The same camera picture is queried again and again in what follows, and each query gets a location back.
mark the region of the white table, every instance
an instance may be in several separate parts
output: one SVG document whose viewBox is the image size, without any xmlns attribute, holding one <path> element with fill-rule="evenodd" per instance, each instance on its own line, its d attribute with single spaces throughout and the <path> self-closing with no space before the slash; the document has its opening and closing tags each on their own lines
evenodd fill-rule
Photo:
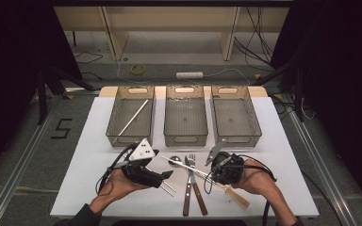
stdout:
<svg viewBox="0 0 362 226">
<path fill-rule="evenodd" d="M 313 218 L 319 215 L 310 192 L 304 182 L 296 159 L 289 146 L 284 129 L 279 121 L 271 98 L 252 98 L 255 112 L 263 133 L 254 148 L 227 148 L 230 153 L 244 153 L 266 164 L 277 178 L 277 185 L 283 191 L 289 207 L 296 216 Z M 63 180 L 51 215 L 67 218 L 74 216 L 84 203 L 96 196 L 95 185 L 106 168 L 112 164 L 123 148 L 113 148 L 107 137 L 106 129 L 114 98 L 95 98 L 84 130 L 75 149 L 72 162 Z M 208 215 L 202 216 L 194 194 L 191 195 L 189 216 L 182 216 L 184 196 L 188 175 L 184 169 L 174 168 L 160 156 L 178 155 L 182 159 L 188 153 L 196 153 L 196 169 L 209 172 L 205 167 L 209 150 L 214 146 L 212 116 L 209 99 L 206 98 L 206 115 L 209 134 L 202 148 L 168 148 L 164 144 L 164 106 L 163 97 L 156 98 L 153 148 L 160 150 L 157 157 L 148 165 L 150 169 L 161 173 L 174 170 L 166 180 L 176 189 L 174 197 L 161 188 L 149 188 L 131 193 L 124 199 L 114 202 L 103 213 L 104 217 L 117 219 L 213 219 L 213 218 L 257 218 L 263 215 L 265 199 L 249 194 L 241 189 L 235 191 L 251 204 L 247 209 L 233 201 L 223 190 L 213 186 L 210 194 L 204 190 L 204 180 L 196 177 L 201 189 Z"/>
</svg>

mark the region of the wooden handle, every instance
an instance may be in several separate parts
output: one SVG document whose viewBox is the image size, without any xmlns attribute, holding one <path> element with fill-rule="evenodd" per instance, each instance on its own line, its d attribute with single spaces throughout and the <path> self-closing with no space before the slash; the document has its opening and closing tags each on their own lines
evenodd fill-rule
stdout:
<svg viewBox="0 0 362 226">
<path fill-rule="evenodd" d="M 187 216 L 189 214 L 189 199 L 190 199 L 190 183 L 187 183 L 187 190 L 185 191 L 185 199 L 184 199 L 184 210 L 182 212 L 183 216 Z"/>
<path fill-rule="evenodd" d="M 239 204 L 241 204 L 243 207 L 245 207 L 245 209 L 248 208 L 249 202 L 247 202 L 245 199 L 243 199 L 239 194 L 235 193 L 235 191 L 233 191 L 231 186 L 228 186 L 225 189 L 225 193 L 230 195 L 235 201 L 237 201 Z"/>
<path fill-rule="evenodd" d="M 202 215 L 207 215 L 207 209 L 202 198 L 201 191 L 199 190 L 198 185 L 193 184 L 193 190 L 195 191 L 196 198 L 198 199 L 199 207 L 201 207 Z"/>
</svg>

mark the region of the black tape mark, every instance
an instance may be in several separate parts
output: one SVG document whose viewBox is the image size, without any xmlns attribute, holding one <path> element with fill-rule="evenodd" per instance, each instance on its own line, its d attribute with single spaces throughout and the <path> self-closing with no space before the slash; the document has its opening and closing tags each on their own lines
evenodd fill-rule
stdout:
<svg viewBox="0 0 362 226">
<path fill-rule="evenodd" d="M 72 121 L 73 119 L 60 119 L 58 121 L 58 125 L 57 125 L 57 128 L 56 128 L 56 131 L 66 131 L 66 134 L 62 137 L 51 137 L 51 139 L 62 139 L 62 138 L 67 138 L 67 135 L 69 134 L 70 132 L 70 128 L 59 128 L 60 127 L 60 124 L 62 121 Z"/>
</svg>

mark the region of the hand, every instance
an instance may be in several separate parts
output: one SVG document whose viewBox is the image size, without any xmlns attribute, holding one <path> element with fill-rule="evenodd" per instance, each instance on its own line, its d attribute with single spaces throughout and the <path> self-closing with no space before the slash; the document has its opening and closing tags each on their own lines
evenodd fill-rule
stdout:
<svg viewBox="0 0 362 226">
<path fill-rule="evenodd" d="M 245 165 L 263 167 L 260 163 L 247 159 Z M 269 202 L 280 225 L 293 225 L 298 219 L 289 209 L 286 200 L 267 172 L 260 169 L 244 169 L 242 176 L 233 188 L 241 188 L 252 194 L 262 195 Z"/>
<path fill-rule="evenodd" d="M 122 199 L 131 192 L 148 187 L 131 182 L 124 176 L 121 169 L 115 169 L 110 173 L 99 195 L 90 203 L 90 209 L 100 216 L 112 202 Z"/>
</svg>

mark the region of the power strip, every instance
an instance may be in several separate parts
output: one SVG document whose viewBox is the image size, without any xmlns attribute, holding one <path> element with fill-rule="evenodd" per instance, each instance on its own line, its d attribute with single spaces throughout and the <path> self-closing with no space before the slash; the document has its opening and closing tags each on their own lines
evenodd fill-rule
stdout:
<svg viewBox="0 0 362 226">
<path fill-rule="evenodd" d="M 204 74 L 197 72 L 197 73 L 177 73 L 176 74 L 178 79 L 185 79 L 185 78 L 203 78 Z"/>
</svg>

